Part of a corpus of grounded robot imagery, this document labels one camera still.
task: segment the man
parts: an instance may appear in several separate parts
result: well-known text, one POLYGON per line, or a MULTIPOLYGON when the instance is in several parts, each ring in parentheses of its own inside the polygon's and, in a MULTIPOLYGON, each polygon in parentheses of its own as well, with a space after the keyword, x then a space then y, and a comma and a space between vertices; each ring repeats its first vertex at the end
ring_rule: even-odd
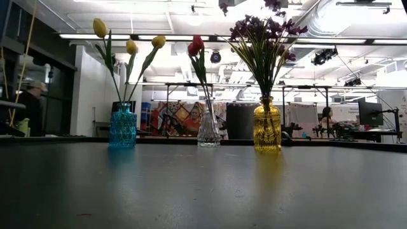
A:
POLYGON ((18 112, 16 121, 22 121, 24 118, 30 119, 29 127, 31 137, 43 136, 43 112, 41 109, 41 92, 46 92, 44 83, 31 81, 27 90, 18 97, 18 103, 25 105, 25 110, 18 112))
POLYGON ((191 110, 191 118, 184 121, 183 126, 186 129, 186 133, 192 136, 197 136, 199 132, 199 127, 201 126, 201 121, 199 119, 199 109, 194 107, 191 110))

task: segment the tulip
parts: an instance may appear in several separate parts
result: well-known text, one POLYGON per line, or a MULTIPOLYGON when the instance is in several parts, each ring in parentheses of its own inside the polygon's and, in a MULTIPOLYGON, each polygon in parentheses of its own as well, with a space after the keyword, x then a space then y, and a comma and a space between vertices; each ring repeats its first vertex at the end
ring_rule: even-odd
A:
POLYGON ((107 27, 99 18, 93 20, 93 31, 98 38, 104 38, 107 34, 107 27))
POLYGON ((193 36, 192 43, 193 46, 198 50, 200 50, 204 46, 204 42, 202 41, 201 36, 193 36))
POLYGON ((154 47, 162 48, 165 45, 165 36, 157 36, 152 41, 151 44, 154 47))
POLYGON ((190 45, 188 45, 188 54, 192 57, 198 55, 198 51, 199 49, 196 48, 193 43, 191 43, 190 45))
POLYGON ((126 51, 130 55, 137 53, 137 45, 135 45, 135 42, 132 39, 129 39, 126 42, 126 51))

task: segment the red tulip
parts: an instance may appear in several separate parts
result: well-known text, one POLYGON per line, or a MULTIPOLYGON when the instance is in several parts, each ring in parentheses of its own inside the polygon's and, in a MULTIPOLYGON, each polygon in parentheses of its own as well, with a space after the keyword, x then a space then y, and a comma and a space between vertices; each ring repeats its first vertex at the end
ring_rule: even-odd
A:
POLYGON ((204 46, 204 42, 202 41, 201 36, 197 36, 197 35, 193 36, 192 43, 193 43, 193 46, 195 48, 197 48, 198 50, 200 50, 204 46))
POLYGON ((199 49, 196 46, 194 46, 193 43, 188 45, 188 54, 190 56, 194 57, 194 56, 198 55, 198 51, 199 51, 199 49))

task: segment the blue glass vase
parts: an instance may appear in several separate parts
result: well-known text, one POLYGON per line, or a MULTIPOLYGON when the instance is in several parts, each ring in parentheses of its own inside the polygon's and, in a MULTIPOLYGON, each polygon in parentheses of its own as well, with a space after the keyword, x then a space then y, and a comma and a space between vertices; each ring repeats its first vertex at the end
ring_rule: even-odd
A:
POLYGON ((136 135, 137 115, 130 112, 130 104, 118 104, 110 119, 109 147, 133 148, 136 135))

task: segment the ceiling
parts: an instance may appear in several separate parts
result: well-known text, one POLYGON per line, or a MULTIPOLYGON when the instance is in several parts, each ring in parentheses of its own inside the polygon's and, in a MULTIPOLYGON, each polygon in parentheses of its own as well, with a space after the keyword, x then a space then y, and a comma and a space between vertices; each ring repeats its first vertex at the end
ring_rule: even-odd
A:
MULTIPOLYGON (((35 0, 15 0, 17 4, 32 11, 35 0)), ((301 25, 307 25, 313 18, 319 20, 320 29, 330 36, 354 38, 405 38, 407 36, 407 15, 401 0, 391 1, 390 13, 384 15, 384 8, 343 7, 336 6, 338 0, 321 0, 312 11, 308 10, 316 0, 290 0, 286 18, 276 20, 303 19, 301 25)), ((245 14, 267 17, 273 15, 268 9, 261 9, 263 0, 246 0, 234 7, 229 7, 225 17, 218 7, 217 0, 39 0, 37 17, 60 33, 92 33, 93 18, 99 17, 105 21, 114 34, 219 34, 229 35, 229 28, 236 20, 245 14), (196 13, 191 12, 191 5, 196 13)), ((96 55, 87 45, 87 50, 96 55)), ((115 41, 114 51, 117 57, 126 61, 125 42, 115 41)), ((149 42, 138 42, 139 58, 151 49, 149 42)), ((205 47, 209 54, 211 50, 219 50, 222 61, 219 64, 207 63, 208 72, 218 73, 222 65, 233 65, 239 58, 230 52, 226 43, 207 43, 205 47)), ((373 80, 378 68, 392 59, 407 59, 405 46, 337 46, 339 57, 334 57, 322 66, 311 64, 314 53, 320 50, 311 49, 297 61, 296 68, 285 68, 280 77, 295 83, 312 84, 314 80, 323 81, 320 85, 334 85, 338 79, 344 79, 351 74, 350 70, 372 69, 364 71, 364 80, 373 80)), ((171 55, 171 43, 159 51, 145 76, 149 79, 161 76, 174 76, 181 72, 180 63, 183 58, 171 55)))

